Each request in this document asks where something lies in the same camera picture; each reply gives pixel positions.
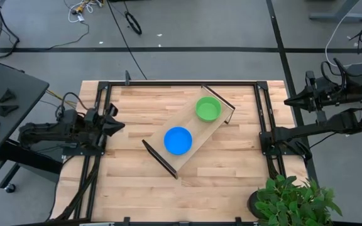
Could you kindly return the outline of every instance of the wooden tabletop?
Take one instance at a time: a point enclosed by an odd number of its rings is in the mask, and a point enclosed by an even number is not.
[[[83,81],[79,97],[92,107],[98,81]],[[283,81],[268,81],[277,126],[294,127]],[[249,196],[264,187],[269,176],[261,153],[260,123],[253,87],[212,86],[236,107],[223,124],[173,178],[145,149],[150,137],[188,102],[200,86],[113,87],[111,102],[125,128],[107,140],[101,159],[92,221],[233,222],[257,220],[246,208]],[[265,98],[261,92],[263,106]],[[62,169],[52,218],[62,213],[78,190],[84,157],[72,158]],[[299,156],[283,156],[287,176],[305,180]],[[82,213],[86,209],[85,194]]]

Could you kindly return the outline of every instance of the wheel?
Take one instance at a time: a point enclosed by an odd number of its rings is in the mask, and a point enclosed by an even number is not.
[[[16,186],[14,184],[9,183],[4,190],[6,191],[6,193],[13,193],[16,190]]]

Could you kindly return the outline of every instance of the potted plant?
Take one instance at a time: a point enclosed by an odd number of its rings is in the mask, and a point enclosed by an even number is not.
[[[259,218],[261,226],[332,225],[328,207],[342,215],[332,201],[332,189],[318,188],[314,180],[304,182],[304,186],[295,186],[296,179],[295,176],[285,179],[277,175],[275,180],[266,181],[266,188],[258,189],[250,196],[247,206]]]

